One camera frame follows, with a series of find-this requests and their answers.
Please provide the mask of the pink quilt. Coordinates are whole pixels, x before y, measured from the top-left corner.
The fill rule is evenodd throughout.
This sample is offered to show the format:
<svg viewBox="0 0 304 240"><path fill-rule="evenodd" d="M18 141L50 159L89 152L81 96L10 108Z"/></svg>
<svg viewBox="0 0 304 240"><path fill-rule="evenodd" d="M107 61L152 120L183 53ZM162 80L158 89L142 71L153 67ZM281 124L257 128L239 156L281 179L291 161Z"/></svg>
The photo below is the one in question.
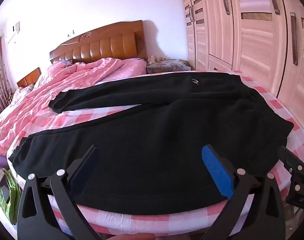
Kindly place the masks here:
<svg viewBox="0 0 304 240"><path fill-rule="evenodd" d="M121 107L95 107L57 114L48 104L60 92L92 87L106 81L146 73L142 59L100 59L92 63L55 63L42 74L32 91L23 89L18 100L0 114L0 155L9 156L23 137L47 129L72 126L125 110Z"/></svg>

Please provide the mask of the pink checkered bed sheet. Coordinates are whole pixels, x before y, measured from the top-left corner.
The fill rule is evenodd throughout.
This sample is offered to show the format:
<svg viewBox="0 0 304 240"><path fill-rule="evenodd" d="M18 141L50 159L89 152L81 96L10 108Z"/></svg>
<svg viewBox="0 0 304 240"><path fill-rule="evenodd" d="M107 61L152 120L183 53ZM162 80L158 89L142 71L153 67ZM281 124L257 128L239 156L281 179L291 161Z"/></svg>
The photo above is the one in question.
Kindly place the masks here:
<svg viewBox="0 0 304 240"><path fill-rule="evenodd" d="M273 96L272 93L268 92L268 90L258 82L240 71L230 70L223 72L222 70L219 70L211 72L239 75L245 85L254 88L261 96L263 96L269 107L271 107L276 114L292 122L294 124L294 128L288 137L287 148L304 162L304 128L299 124L292 113L290 113L290 111L275 96ZM58 115L51 110L41 111L40 114L36 115L36 122L32 122L30 126L25 127L19 135L27 136L30 133L39 132L43 129L68 127L84 121L102 118L104 116L126 110L130 107L133 106L84 109L77 110L75 112L64 112ZM0 121L5 120L5 116L9 114L9 109L10 108L7 107L6 111L2 112ZM6 153L0 155L0 163L2 163L2 165L8 164ZM290 174L286 171L280 161L273 167L271 172L275 176L281 191L281 197L284 200L286 194L289 192L291 183ZM53 197L49 197L49 200L54 208L54 213L56 218L58 218L59 225L62 226L62 229L67 230L67 225L59 211L56 201ZM79 208L85 218L89 221L89 224L96 232L99 233L119 234L150 232L158 236L167 236L180 235L209 227L218 217L219 212L222 211L225 204L226 201L223 201L219 204L193 211L155 216L122 215L119 213L95 210L84 206L79 206ZM3 223L5 228L9 229L13 237L17 239L16 226L13 226L7 219L1 207L0 221Z"/></svg>

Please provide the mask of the green bag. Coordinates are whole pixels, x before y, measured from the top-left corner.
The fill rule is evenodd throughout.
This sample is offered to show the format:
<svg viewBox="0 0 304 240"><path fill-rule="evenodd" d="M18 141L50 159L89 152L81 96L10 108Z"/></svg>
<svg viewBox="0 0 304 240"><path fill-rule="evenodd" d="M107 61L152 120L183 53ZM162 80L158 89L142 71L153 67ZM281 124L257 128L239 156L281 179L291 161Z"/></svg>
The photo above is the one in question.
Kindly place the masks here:
<svg viewBox="0 0 304 240"><path fill-rule="evenodd" d="M11 172L0 169L0 207L12 225L17 224L21 189Z"/></svg>

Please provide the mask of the light wooden wardrobe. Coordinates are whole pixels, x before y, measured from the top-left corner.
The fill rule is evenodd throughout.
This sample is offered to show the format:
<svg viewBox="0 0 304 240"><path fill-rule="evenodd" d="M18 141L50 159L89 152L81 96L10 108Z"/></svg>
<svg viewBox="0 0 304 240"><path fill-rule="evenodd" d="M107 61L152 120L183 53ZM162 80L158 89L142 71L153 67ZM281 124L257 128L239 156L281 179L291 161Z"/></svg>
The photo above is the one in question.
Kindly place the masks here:
<svg viewBox="0 0 304 240"><path fill-rule="evenodd" d="M239 70L304 124L302 0L183 0L194 70Z"/></svg>

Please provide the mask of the black pants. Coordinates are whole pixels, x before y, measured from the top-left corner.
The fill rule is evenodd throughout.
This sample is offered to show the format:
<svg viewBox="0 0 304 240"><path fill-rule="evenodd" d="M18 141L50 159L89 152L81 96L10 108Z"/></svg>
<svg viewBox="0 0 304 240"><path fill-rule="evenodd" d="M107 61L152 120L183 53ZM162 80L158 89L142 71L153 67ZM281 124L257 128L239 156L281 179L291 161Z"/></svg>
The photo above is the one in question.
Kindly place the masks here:
<svg viewBox="0 0 304 240"><path fill-rule="evenodd" d="M56 113L116 106L125 110L23 138L10 156L15 171L50 176L96 146L89 174L71 184L77 204L130 215L185 212L224 200L202 161L204 146L263 176L294 127L227 73L134 77L61 92L49 103Z"/></svg>

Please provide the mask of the wooden bed headboard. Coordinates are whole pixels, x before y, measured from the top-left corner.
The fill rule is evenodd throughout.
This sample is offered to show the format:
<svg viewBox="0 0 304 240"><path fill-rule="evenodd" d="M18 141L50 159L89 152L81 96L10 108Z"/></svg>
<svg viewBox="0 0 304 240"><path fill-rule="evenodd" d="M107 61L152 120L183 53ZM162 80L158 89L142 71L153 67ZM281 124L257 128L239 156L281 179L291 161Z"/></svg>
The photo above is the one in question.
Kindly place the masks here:
<svg viewBox="0 0 304 240"><path fill-rule="evenodd" d="M50 61L91 63L104 58L147 59L143 21L117 22L87 31L61 43Z"/></svg>

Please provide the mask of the wooden nightstand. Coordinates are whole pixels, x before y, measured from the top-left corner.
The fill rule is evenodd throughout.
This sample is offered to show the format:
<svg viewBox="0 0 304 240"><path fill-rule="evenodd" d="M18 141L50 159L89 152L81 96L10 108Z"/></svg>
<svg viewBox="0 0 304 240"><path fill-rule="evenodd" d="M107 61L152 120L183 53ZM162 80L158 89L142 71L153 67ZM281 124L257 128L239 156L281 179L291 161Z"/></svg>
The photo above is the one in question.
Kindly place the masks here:
<svg viewBox="0 0 304 240"><path fill-rule="evenodd" d="M35 84L41 75L40 68L36 68L30 72L27 76L23 77L20 81L17 82L18 87L27 87L31 84Z"/></svg>

